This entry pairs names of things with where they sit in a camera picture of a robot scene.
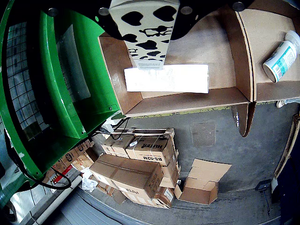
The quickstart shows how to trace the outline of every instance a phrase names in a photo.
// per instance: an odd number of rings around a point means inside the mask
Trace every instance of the green frame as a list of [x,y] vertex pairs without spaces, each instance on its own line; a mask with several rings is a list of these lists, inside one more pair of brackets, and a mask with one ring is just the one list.
[[[4,33],[13,3],[14,0],[8,3],[0,24],[0,62],[2,62]],[[98,43],[98,36],[104,32],[103,29],[79,13],[70,11],[67,16],[74,27],[77,52],[91,98],[72,103],[56,48],[55,25],[59,26],[59,24],[55,24],[52,17],[41,12],[38,29],[42,68],[46,88],[59,118],[59,124],[54,125],[48,131],[54,137],[53,142],[45,144],[42,141],[30,141],[29,145],[26,145],[30,146],[30,150],[25,148],[9,113],[5,97],[7,93],[3,89],[3,82],[7,81],[3,80],[0,67],[0,117],[12,146],[23,161],[28,174],[36,179],[41,179],[43,174],[67,151],[87,139],[94,129],[120,110]],[[0,208],[4,207],[10,197],[26,181],[28,179],[20,173],[19,179],[7,187],[0,186]]]

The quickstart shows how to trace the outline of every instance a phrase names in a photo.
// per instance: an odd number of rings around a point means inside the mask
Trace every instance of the green machine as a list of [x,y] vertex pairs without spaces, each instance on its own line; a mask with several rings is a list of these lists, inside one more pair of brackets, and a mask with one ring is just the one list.
[[98,43],[104,32],[71,10],[50,17],[11,0],[0,24],[0,209],[28,179],[120,109]]

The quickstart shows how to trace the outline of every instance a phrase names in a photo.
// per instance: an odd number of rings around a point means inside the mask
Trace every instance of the cow print pattern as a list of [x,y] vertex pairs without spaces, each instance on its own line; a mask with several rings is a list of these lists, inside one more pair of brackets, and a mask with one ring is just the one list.
[[155,51],[155,52],[149,52],[149,53],[147,53],[147,55],[149,55],[149,56],[157,56],[158,54],[160,54],[160,51]]
[[142,18],[143,15],[136,11],[127,13],[126,15],[122,16],[122,20],[130,24],[131,26],[140,26],[141,25],[140,20]]
[[179,0],[166,0],[163,5],[149,3],[145,7],[141,2],[120,0],[119,5],[114,3],[109,10],[136,65],[162,69],[180,3]]
[[136,46],[142,47],[143,49],[146,49],[146,50],[155,50],[155,49],[157,49],[156,42],[151,41],[151,40],[148,40],[144,43],[136,44]]
[[141,33],[144,33],[147,37],[153,37],[153,36],[165,36],[165,35],[171,35],[172,34],[172,28],[173,27],[165,27],[165,26],[159,26],[157,28],[148,28],[144,30],[139,30]]
[[158,19],[171,22],[174,20],[173,15],[177,12],[172,6],[164,6],[153,12],[153,15]]

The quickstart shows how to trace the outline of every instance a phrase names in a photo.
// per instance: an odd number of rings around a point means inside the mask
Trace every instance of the stacked cardboard boxes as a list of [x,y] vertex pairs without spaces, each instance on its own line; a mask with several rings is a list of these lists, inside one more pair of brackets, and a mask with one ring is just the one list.
[[110,136],[102,147],[106,154],[141,161],[158,162],[163,171],[161,187],[175,188],[179,177],[174,129],[129,129]]
[[102,144],[102,148],[108,155],[129,158],[126,147],[133,139],[134,135],[112,135]]
[[126,152],[131,159],[158,162],[164,174],[160,186],[175,188],[179,171],[170,135],[137,136]]
[[91,175],[89,179],[97,181],[98,184],[96,189],[112,197],[116,203],[122,204],[126,200],[126,197],[122,194],[122,192],[120,192],[120,190],[98,181],[94,175]]
[[[82,144],[68,151],[53,165],[53,168],[58,172],[63,173],[71,164],[79,171],[91,166],[98,158],[91,148],[93,145],[94,142],[86,140]],[[49,180],[54,180],[57,177],[54,176],[52,179],[54,174],[55,172],[52,169],[48,170],[43,182],[47,183]]]
[[172,188],[159,187],[152,200],[145,200],[139,197],[135,198],[133,195],[127,193],[124,195],[134,203],[156,208],[170,209],[174,198],[174,190]]
[[157,162],[104,154],[90,167],[90,171],[98,181],[120,190],[135,203],[171,208],[173,189],[159,186],[163,173]]
[[173,128],[116,130],[90,170],[135,203],[170,209],[180,171],[174,135]]

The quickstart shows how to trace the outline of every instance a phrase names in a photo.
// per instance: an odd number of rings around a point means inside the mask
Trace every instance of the gray concrete floor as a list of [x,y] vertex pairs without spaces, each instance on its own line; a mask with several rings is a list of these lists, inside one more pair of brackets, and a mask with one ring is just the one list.
[[[274,219],[280,216],[280,206],[271,205],[268,216],[263,194],[253,189],[259,181],[272,178],[295,113],[299,113],[296,103],[281,109],[277,109],[275,103],[257,105],[246,138],[240,136],[230,109],[132,118],[128,128],[175,128],[174,141],[180,153],[178,161],[182,178],[187,176],[194,158],[232,164],[219,182],[218,199],[209,206],[175,199],[171,210],[163,210],[128,200],[118,205],[100,192],[92,194],[116,210],[150,224],[251,225]],[[206,140],[201,141],[199,136],[206,137]],[[101,138],[94,140],[96,146],[100,146]]]

